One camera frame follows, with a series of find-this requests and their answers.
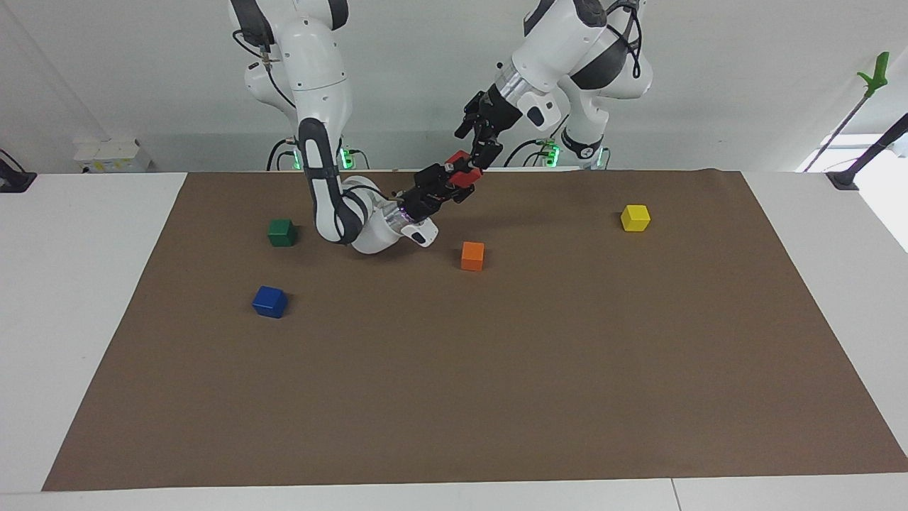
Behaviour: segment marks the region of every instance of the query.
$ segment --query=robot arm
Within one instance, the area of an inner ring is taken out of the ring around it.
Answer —
[[[652,83],[652,67],[640,53],[645,4],[540,0],[524,19],[524,44],[510,62],[499,65],[495,84],[464,108],[455,136],[473,131],[471,164],[491,166],[501,152],[498,134],[524,115],[540,131],[554,126],[562,117],[552,94],[556,88],[565,92],[571,108],[562,140],[581,162],[591,163],[608,121],[601,98],[640,97]]]
[[[341,182],[337,154],[352,101],[332,32],[347,21],[346,0],[231,0],[231,6],[234,25],[262,58],[249,66],[247,87],[263,103],[281,109],[293,126],[319,234],[364,254],[378,253],[403,236],[431,245],[438,228],[429,215],[442,202],[457,200],[463,189],[448,189],[447,178],[439,188],[421,173],[422,182],[401,198],[390,199],[365,177]],[[291,97],[282,92],[286,90]],[[431,168],[443,171],[438,179],[456,172],[453,165]]]

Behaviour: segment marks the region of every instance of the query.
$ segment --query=brown paper mat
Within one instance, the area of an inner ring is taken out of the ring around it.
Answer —
[[[189,175],[45,490],[908,471],[738,173],[487,175],[373,257],[310,219],[302,175]]]

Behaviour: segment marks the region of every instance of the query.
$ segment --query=orange cube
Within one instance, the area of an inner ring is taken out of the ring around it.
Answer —
[[[463,242],[463,252],[460,256],[460,269],[470,272],[481,272],[482,261],[486,256],[486,246],[482,243],[471,241]]]

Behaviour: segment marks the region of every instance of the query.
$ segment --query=green cube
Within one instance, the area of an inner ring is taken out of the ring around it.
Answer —
[[[296,243],[296,225],[289,219],[272,220],[268,226],[271,246],[293,246]]]

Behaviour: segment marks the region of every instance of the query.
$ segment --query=cable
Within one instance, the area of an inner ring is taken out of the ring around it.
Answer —
[[[281,170],[281,158],[285,156],[293,156],[293,151],[284,151],[281,155],[278,156],[278,170]]]
[[[351,186],[350,188],[347,188],[346,190],[344,190],[344,193],[346,194],[347,192],[350,192],[350,191],[352,191],[352,190],[360,190],[360,189],[371,190],[371,191],[375,192],[376,194],[378,194],[381,198],[385,199],[386,201],[391,201],[391,202],[403,202],[403,199],[400,199],[400,198],[397,198],[397,197],[390,198],[390,197],[388,197],[387,195],[384,195],[379,189],[373,188],[373,187],[371,187],[371,186],[369,186],[369,185],[355,185],[355,186]]]
[[[252,50],[250,49],[250,47],[248,47],[247,45],[245,45],[245,44],[240,40],[240,38],[237,37],[237,35],[239,35],[239,34],[242,34],[242,30],[235,30],[235,31],[233,32],[233,40],[236,41],[236,44],[237,44],[237,45],[240,45],[240,47],[242,47],[242,49],[244,49],[244,50],[246,50],[247,52],[249,52],[250,54],[254,55],[256,58],[262,58],[261,55],[259,55],[259,54],[255,53],[254,51],[252,51]]]
[[[532,158],[533,156],[535,156],[536,161],[539,161],[539,157],[545,156],[545,155],[546,155],[546,153],[544,153],[542,151],[539,151],[538,153],[533,153],[532,155],[527,156],[527,159],[523,161],[523,166],[527,166],[527,164],[529,163],[529,158]]]
[[[856,161],[857,161],[857,158],[852,158],[852,159],[850,159],[850,160],[845,160],[845,161],[843,161],[843,162],[839,162],[839,163],[837,163],[837,164],[835,164],[835,165],[829,165],[828,167],[826,167],[825,169],[823,169],[823,172],[826,172],[827,170],[833,168],[834,166],[839,166],[839,165],[843,165],[843,164],[850,164],[850,163],[856,162]]]
[[[15,158],[13,158],[12,155],[10,155],[9,153],[7,153],[7,152],[6,152],[5,150],[3,150],[3,149],[0,149],[0,153],[2,153],[4,156],[6,156],[7,158],[9,158],[9,161],[13,162],[13,163],[15,164],[15,166],[19,167],[19,170],[22,171],[23,174],[25,174],[25,168],[22,166],[22,164],[20,164],[19,162],[17,162],[17,161],[15,160]]]
[[[290,145],[290,144],[287,142],[286,138],[282,138],[280,142],[278,142],[277,144],[274,145],[274,147],[271,148],[271,153],[268,155],[268,165],[265,166],[266,172],[271,171],[271,164],[274,163],[274,155],[278,154],[278,149],[280,149],[282,145]]]
[[[296,108],[296,105],[290,100],[289,97],[287,97],[286,94],[283,93],[281,88],[278,87],[277,83],[274,81],[274,75],[271,74],[270,65],[265,66],[265,71],[268,73],[268,79],[271,80],[271,84],[274,85],[274,90],[278,91],[278,94],[280,94],[281,97],[284,98],[284,101],[286,101],[288,105],[292,106],[293,108]]]
[[[555,135],[558,134],[558,130],[560,130],[561,126],[565,125],[565,123],[567,122],[568,117],[570,117],[570,114],[565,115],[565,118],[561,119],[561,124],[559,124],[558,127],[555,128],[555,131],[553,131],[552,134],[548,136],[548,138],[555,138]]]
[[[527,147],[528,145],[533,145],[533,144],[539,145],[539,141],[538,141],[538,140],[535,140],[535,139],[534,139],[534,140],[528,140],[528,141],[524,142],[523,144],[518,145],[518,146],[517,146],[517,149],[514,149],[513,151],[511,151],[510,156],[508,156],[508,159],[505,160],[505,166],[510,165],[511,160],[513,160],[513,159],[514,159],[514,156],[516,156],[517,153],[520,152],[520,149],[523,149],[524,147]]]
[[[643,28],[640,26],[640,17],[637,15],[637,8],[632,5],[617,5],[616,8],[622,6],[630,9],[630,19],[634,22],[634,28],[637,29],[637,40],[631,43],[624,34],[618,32],[612,25],[608,26],[608,30],[627,46],[630,56],[634,58],[634,78],[637,79],[643,74],[643,69],[640,66],[640,56],[643,54]]]
[[[362,155],[362,158],[364,160],[366,160],[366,170],[372,170],[372,166],[369,165],[369,157],[366,156],[366,153],[364,153],[361,149],[351,149],[350,154],[351,155]]]
[[[253,55],[253,56],[255,56],[256,58],[259,58],[259,59],[264,60],[261,54],[258,54],[258,53],[256,53],[255,51],[253,51],[250,47],[248,47],[247,45],[245,45],[245,44],[240,40],[239,37],[237,37],[237,35],[239,35],[239,34],[242,34],[242,30],[234,30],[234,31],[233,31],[233,40],[236,41],[236,44],[237,44],[237,45],[240,45],[240,47],[241,47],[242,49],[244,49],[244,50],[246,50],[247,52],[249,52],[250,55]],[[292,106],[293,108],[296,108],[296,105],[293,104],[293,102],[290,100],[290,98],[287,97],[287,95],[283,93],[283,91],[281,90],[280,87],[278,87],[277,82],[274,81],[274,75],[271,74],[271,63],[268,63],[268,62],[265,63],[265,72],[268,73],[268,79],[271,80],[271,85],[274,86],[274,90],[276,90],[276,91],[278,92],[278,94],[281,95],[282,98],[284,98],[284,101],[286,101],[288,105]]]

